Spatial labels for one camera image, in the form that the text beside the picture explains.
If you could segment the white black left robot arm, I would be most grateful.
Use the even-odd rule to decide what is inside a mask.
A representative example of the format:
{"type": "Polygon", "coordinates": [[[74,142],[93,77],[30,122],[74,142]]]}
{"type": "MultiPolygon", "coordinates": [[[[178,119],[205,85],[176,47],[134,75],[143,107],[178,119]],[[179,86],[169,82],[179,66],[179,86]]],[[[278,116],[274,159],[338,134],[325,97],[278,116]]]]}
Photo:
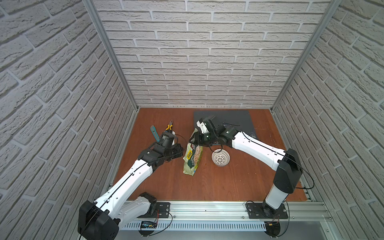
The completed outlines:
{"type": "Polygon", "coordinates": [[[143,150],[132,167],[106,193],[95,201],[85,201],[79,209],[78,233],[86,240],[113,240],[120,227],[148,213],[155,205],[152,195],[144,194],[130,204],[127,199],[164,162],[182,157],[181,144],[153,143],[143,150]]]}

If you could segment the green oats bag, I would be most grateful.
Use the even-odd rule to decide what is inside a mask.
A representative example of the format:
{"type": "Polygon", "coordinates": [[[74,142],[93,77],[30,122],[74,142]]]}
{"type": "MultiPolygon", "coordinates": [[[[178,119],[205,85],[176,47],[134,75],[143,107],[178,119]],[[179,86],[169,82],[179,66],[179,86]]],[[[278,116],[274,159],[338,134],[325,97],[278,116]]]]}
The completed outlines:
{"type": "Polygon", "coordinates": [[[190,176],[195,174],[203,155],[203,147],[190,143],[190,141],[194,139],[195,133],[199,133],[199,131],[195,129],[192,133],[187,145],[185,156],[183,157],[185,161],[183,173],[190,176]]]}

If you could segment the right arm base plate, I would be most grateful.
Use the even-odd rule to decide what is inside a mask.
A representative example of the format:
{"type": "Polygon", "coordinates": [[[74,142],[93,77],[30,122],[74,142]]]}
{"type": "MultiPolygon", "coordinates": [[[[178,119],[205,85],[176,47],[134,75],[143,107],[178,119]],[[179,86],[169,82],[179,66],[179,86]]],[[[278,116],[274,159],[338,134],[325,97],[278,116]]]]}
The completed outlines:
{"type": "Polygon", "coordinates": [[[250,219],[288,219],[288,210],[284,204],[281,204],[280,207],[275,210],[272,207],[268,206],[266,203],[255,203],[248,201],[245,204],[247,213],[250,219]]]}

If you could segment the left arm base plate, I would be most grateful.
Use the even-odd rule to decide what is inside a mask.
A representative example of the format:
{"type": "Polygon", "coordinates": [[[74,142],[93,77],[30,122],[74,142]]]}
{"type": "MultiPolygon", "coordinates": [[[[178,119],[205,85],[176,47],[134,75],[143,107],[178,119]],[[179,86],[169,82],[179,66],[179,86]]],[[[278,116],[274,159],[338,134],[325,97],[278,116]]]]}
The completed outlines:
{"type": "Polygon", "coordinates": [[[156,202],[152,203],[145,218],[160,218],[167,219],[170,215],[170,202],[156,202]]]}

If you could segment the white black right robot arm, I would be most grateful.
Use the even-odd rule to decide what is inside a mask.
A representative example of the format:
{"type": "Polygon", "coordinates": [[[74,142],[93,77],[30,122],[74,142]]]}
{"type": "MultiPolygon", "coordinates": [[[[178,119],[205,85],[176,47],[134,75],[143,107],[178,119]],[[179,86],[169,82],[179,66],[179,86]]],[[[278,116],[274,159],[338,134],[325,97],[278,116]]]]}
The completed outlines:
{"type": "Polygon", "coordinates": [[[276,212],[288,195],[295,191],[303,174],[303,167],[295,150],[285,151],[269,146],[234,127],[198,131],[192,135],[190,143],[202,147],[226,145],[256,158],[274,170],[273,185],[263,200],[266,211],[276,212]]]}

